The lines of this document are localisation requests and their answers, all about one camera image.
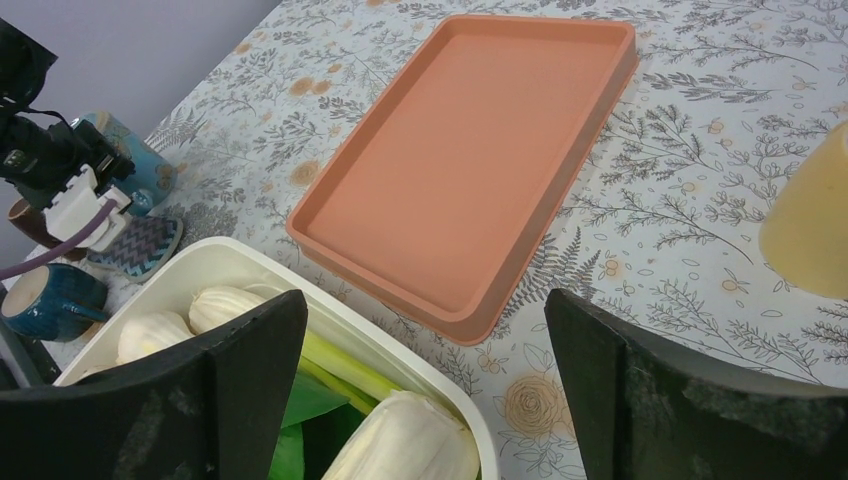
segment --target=mug handle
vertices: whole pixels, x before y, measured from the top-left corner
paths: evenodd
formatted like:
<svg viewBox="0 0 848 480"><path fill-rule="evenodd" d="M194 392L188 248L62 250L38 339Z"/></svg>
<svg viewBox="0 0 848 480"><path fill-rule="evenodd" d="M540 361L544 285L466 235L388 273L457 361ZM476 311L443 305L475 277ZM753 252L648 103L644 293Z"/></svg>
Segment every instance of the mug handle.
<svg viewBox="0 0 848 480"><path fill-rule="evenodd" d="M62 304L62 309L65 310L65 311L71 312L74 315L80 315L80 316L86 317L89 320L92 320L92 321L95 321L95 322L103 323L103 322L105 322L106 320L109 319L109 317L106 316L106 313L104 313L100 310L95 310L93 308L84 307L84 306L82 306L78 303L74 303L74 302L71 302L69 300L65 300L65 302Z"/></svg>

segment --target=blue mug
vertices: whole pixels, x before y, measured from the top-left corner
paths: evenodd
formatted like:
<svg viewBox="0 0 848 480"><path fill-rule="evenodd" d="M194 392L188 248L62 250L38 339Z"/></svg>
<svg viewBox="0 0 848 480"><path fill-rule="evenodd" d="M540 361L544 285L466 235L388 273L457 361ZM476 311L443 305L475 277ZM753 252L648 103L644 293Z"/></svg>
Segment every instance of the blue mug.
<svg viewBox="0 0 848 480"><path fill-rule="evenodd" d="M72 122L88 120L119 152L135 164L135 173L112 183L132 198L130 215L143 217L162 203L177 182L177 169L109 112L90 112Z"/></svg>
<svg viewBox="0 0 848 480"><path fill-rule="evenodd" d="M68 342L109 319L106 294L106 285L79 268L52 263L21 275L0 304L0 318L21 335Z"/></svg>

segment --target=white bin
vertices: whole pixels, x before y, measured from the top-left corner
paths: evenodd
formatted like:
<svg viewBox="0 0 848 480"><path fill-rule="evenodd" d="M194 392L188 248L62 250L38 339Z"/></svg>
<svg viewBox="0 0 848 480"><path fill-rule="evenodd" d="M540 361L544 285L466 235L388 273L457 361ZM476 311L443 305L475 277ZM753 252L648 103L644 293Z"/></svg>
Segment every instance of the white bin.
<svg viewBox="0 0 848 480"><path fill-rule="evenodd" d="M195 293L206 287L266 283L303 291L308 328L401 387L442 403L471 428L483 480L499 480L497 455L480 410L458 386L421 357L340 301L296 273L230 238L214 237L186 248L156 273L83 348L54 385L70 385L87 369L114 365L127 318L171 310L188 318Z"/></svg>

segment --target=zigzag patterned fabric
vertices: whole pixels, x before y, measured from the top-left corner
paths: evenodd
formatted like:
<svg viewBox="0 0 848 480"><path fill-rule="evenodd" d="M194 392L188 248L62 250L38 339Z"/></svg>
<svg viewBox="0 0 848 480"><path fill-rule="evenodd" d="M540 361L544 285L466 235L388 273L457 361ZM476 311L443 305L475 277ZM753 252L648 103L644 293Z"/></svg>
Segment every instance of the zigzag patterned fabric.
<svg viewBox="0 0 848 480"><path fill-rule="evenodd" d="M183 222L178 218L135 217L106 251L90 251L86 260L141 283L171 258L182 235Z"/></svg>

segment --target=tablecloth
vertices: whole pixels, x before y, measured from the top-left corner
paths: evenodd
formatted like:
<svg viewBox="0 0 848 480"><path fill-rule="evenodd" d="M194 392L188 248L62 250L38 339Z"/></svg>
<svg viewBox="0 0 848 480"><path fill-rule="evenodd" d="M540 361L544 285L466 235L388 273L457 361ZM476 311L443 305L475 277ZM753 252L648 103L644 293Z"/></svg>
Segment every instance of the tablecloth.
<svg viewBox="0 0 848 480"><path fill-rule="evenodd" d="M641 57L476 347L316 266L284 229L416 47L467 12L623 20ZM488 420L503 480L584 478L542 312L551 288L722 360L848 387L848 303L782 280L757 247L781 187L848 116L846 30L848 4L834 0L284 0L151 135L180 175L159 211L185 220L183 245L239 239L435 365ZM137 288L107 280L112 309ZM84 341L50 348L66 365Z"/></svg>

